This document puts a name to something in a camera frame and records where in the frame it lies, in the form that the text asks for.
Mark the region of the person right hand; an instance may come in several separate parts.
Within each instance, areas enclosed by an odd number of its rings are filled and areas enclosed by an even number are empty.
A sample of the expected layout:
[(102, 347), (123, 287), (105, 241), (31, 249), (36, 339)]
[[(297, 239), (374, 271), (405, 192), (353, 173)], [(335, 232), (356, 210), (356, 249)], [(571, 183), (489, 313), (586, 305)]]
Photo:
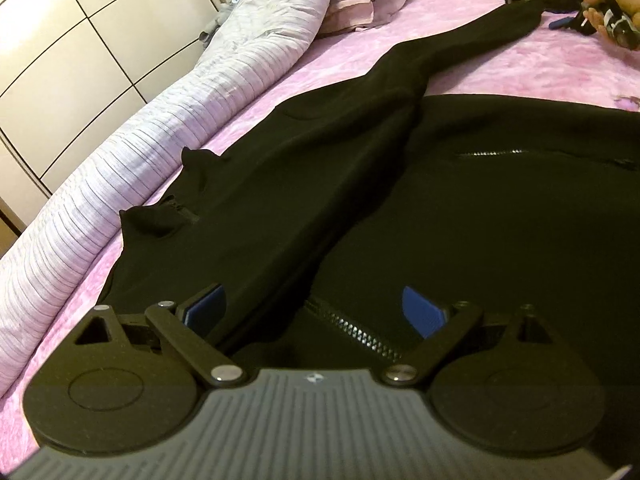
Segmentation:
[(610, 44), (639, 50), (639, 0), (582, 0), (582, 17)]

